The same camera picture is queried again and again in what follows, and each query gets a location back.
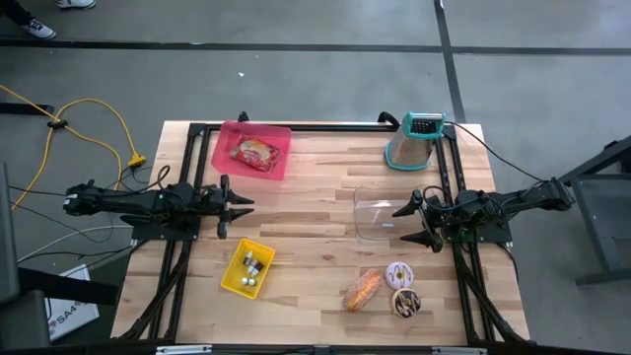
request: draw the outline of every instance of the yellow plastic tray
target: yellow plastic tray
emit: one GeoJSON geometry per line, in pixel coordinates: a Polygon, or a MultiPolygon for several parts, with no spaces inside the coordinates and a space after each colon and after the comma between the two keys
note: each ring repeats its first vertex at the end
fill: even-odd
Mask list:
{"type": "Polygon", "coordinates": [[[221,280],[221,287],[236,292],[240,295],[246,296],[249,299],[255,299],[258,295],[260,287],[263,285],[267,270],[272,264],[274,254],[276,250],[269,248],[259,243],[255,243],[248,239],[242,239],[233,254],[233,259],[230,261],[230,266],[224,274],[224,278],[221,280]],[[252,251],[252,259],[257,259],[265,265],[258,274],[253,277],[256,280],[256,285],[247,286],[241,283],[244,277],[252,278],[247,274],[247,266],[244,265],[244,259],[248,251],[252,251]]]}

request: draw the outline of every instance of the wooden table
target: wooden table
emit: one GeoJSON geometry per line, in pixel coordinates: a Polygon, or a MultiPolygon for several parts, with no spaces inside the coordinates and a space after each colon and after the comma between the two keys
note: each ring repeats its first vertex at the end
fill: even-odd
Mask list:
{"type": "MultiPolygon", "coordinates": [[[[170,165],[172,172],[165,182],[177,181],[189,123],[165,122],[152,180],[160,167],[170,165]]],[[[466,127],[482,138],[480,125],[466,127]]],[[[404,187],[405,196],[401,198],[407,199],[414,186],[440,185],[435,158],[432,166],[421,172],[389,169],[384,146],[391,136],[392,133],[294,132],[283,181],[232,176],[233,190],[255,200],[255,211],[230,226],[228,238],[223,241],[215,237],[215,218],[202,222],[188,266],[177,342],[465,344],[449,246],[432,253],[411,243],[364,241],[356,236],[355,188],[404,187]],[[254,301],[220,286],[241,238],[276,249],[274,262],[254,301]],[[398,260],[413,268],[412,288],[422,299],[419,315],[412,319],[393,315],[389,305],[392,291],[388,287],[382,288],[361,312],[344,311],[341,299],[349,285],[368,268],[384,270],[398,260]]],[[[484,147],[459,129],[457,140],[467,187],[494,190],[484,147]]],[[[213,136],[211,151],[215,142],[213,136]]],[[[219,182],[220,174],[210,165],[210,157],[209,154],[204,184],[219,182]]],[[[452,159],[447,157],[447,162],[451,171],[452,159]]],[[[164,247],[164,242],[150,242],[132,254],[112,336],[128,329],[154,296],[164,247]]],[[[490,299],[517,333],[527,338],[511,261],[494,245],[480,245],[480,256],[490,299]]],[[[171,303],[170,296],[162,331],[168,323],[171,303]]],[[[473,301],[472,307],[476,329],[482,333],[477,302],[473,301]]]]}

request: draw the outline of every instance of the pink plastic tray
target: pink plastic tray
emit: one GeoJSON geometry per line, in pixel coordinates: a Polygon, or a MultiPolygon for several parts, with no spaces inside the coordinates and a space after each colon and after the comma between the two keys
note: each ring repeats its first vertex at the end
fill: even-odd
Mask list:
{"type": "Polygon", "coordinates": [[[219,172],[225,174],[281,180],[285,178],[291,140],[292,130],[287,127],[226,121],[221,125],[211,164],[219,172]],[[280,150],[280,158],[271,172],[258,171],[248,164],[230,157],[229,153],[237,144],[242,133],[273,145],[280,150]]]}

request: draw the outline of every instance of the food package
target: food package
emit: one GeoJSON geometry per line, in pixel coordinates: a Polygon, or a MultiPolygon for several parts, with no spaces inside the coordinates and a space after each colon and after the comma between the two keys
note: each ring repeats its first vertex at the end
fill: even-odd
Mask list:
{"type": "Polygon", "coordinates": [[[270,144],[242,134],[237,145],[230,151],[230,156],[257,170],[269,173],[280,158],[280,151],[270,144]]]}

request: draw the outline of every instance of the person's shoe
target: person's shoe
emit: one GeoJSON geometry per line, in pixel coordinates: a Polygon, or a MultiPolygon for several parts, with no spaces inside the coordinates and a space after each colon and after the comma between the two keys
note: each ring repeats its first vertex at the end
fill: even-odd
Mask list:
{"type": "Polygon", "coordinates": [[[46,26],[35,18],[31,19],[29,24],[22,26],[22,28],[29,34],[40,39],[52,39],[57,35],[57,33],[53,31],[52,28],[46,26]]]}
{"type": "Polygon", "coordinates": [[[97,0],[57,0],[57,6],[61,10],[85,10],[95,7],[95,5],[97,5],[97,0]]]}

